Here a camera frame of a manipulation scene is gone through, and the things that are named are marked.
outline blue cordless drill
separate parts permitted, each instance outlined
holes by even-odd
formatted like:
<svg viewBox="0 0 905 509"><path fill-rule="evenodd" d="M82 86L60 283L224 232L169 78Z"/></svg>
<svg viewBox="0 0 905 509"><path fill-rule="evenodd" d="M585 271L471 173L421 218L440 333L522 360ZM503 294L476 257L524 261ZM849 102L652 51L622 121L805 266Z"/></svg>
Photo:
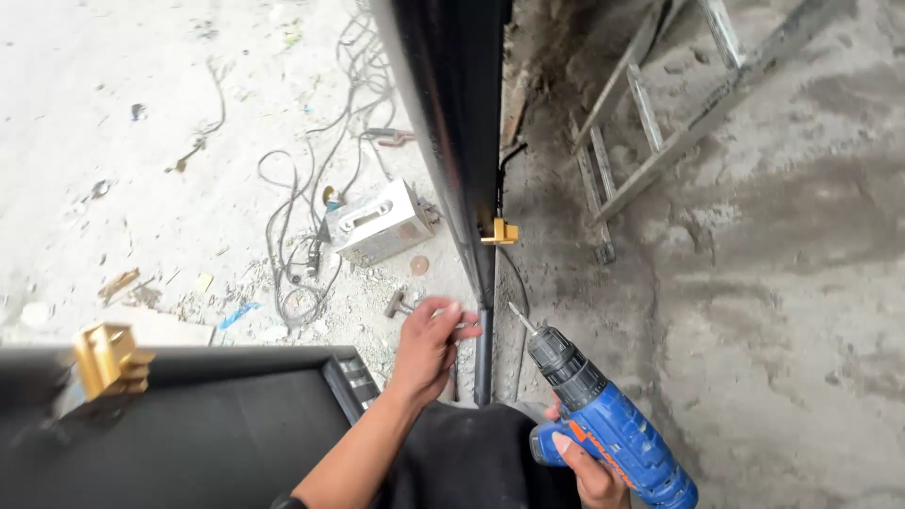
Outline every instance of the blue cordless drill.
<svg viewBox="0 0 905 509"><path fill-rule="evenodd" d="M535 327L509 303L531 332L528 353L559 397L559 419L531 430L531 455L541 465L567 466L553 432L571 437L610 464L652 509L693 509L698 487L672 457L647 418L555 327Z"/></svg>

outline hand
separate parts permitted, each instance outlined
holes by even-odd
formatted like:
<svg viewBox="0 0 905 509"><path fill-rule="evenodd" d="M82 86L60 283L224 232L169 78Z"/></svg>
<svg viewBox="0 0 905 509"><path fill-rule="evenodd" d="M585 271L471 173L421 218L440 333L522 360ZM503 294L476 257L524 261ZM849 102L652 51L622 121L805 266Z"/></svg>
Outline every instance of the hand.
<svg viewBox="0 0 905 509"><path fill-rule="evenodd" d="M558 419L558 406L559 403L544 410L544 417ZM628 487L611 466L595 460L579 444L561 433L553 434L553 445L575 471L578 496L588 509L632 509Z"/></svg>
<svg viewBox="0 0 905 509"><path fill-rule="evenodd" d="M449 297L426 297L405 319L396 348L393 377L386 392L394 392L420 409L435 400L455 363L456 342L481 335L478 313L463 312Z"/></svg>

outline fingernail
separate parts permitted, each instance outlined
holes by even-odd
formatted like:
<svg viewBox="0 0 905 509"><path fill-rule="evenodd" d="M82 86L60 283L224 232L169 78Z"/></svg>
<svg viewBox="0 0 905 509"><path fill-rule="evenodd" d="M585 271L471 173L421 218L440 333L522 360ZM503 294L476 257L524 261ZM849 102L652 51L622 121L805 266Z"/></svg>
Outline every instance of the fingernail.
<svg viewBox="0 0 905 509"><path fill-rule="evenodd" d="M569 437L559 433L558 431L553 432L553 445L556 446L557 452L562 455L566 452L569 446L572 445L572 440Z"/></svg>

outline black clothing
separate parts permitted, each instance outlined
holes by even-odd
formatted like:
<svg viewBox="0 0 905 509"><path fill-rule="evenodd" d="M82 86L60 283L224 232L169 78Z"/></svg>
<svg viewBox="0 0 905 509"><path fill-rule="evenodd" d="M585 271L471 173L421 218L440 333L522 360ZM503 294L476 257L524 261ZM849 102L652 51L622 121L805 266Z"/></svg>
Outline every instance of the black clothing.
<svg viewBox="0 0 905 509"><path fill-rule="evenodd" d="M373 509L579 508L575 474L538 465L535 422L505 405L424 409L390 467ZM273 508L303 509L281 499Z"/></svg>

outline aluminum ladder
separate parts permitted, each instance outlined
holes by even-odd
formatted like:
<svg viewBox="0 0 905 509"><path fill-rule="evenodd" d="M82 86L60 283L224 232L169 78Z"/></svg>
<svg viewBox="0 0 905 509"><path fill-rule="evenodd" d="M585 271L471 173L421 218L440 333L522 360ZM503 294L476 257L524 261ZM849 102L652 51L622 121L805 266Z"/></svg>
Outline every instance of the aluminum ladder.
<svg viewBox="0 0 905 509"><path fill-rule="evenodd" d="M699 112L686 120L672 136L663 139L651 99L643 86L640 66L686 0L655 0L581 129L574 116L569 117L572 155L575 157L569 165L577 160L581 171L590 209L588 226L593 229L600 263L615 261L615 249L606 222L719 125L744 99L751 85L776 68L778 61L811 41L840 7L854 1L803 0L764 41L746 53L732 29L722 0L698 0L728 71L701 104ZM651 155L621 186L617 186L598 124L613 115L626 89L632 92Z"/></svg>

